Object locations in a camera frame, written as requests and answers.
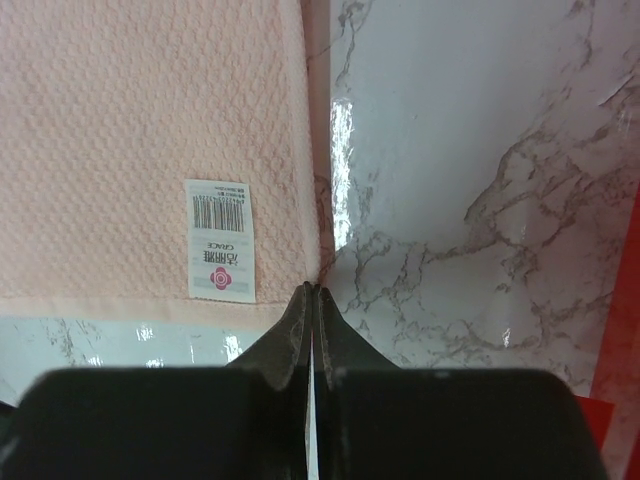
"red logo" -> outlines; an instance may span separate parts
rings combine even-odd
[[[224,290],[227,285],[231,284],[231,275],[223,267],[216,268],[216,271],[211,274],[211,281],[216,284],[218,290]]]

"white tag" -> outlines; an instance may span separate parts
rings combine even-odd
[[[256,303],[249,185],[186,180],[189,297]]]

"textured towel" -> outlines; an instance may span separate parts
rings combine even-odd
[[[3,0],[0,72],[0,313],[264,327],[315,279],[298,0]],[[189,299],[185,179],[249,184],[257,304]]]

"towel label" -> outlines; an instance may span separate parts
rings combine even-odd
[[[189,297],[256,303],[249,185],[187,180]]]

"white marble background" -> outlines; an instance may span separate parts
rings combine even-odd
[[[303,5],[329,19],[309,70],[346,320],[403,366],[587,396],[640,179],[640,2],[326,3]]]
[[[34,379],[70,366],[226,365],[263,332],[153,322],[0,318],[0,400],[16,405]]]

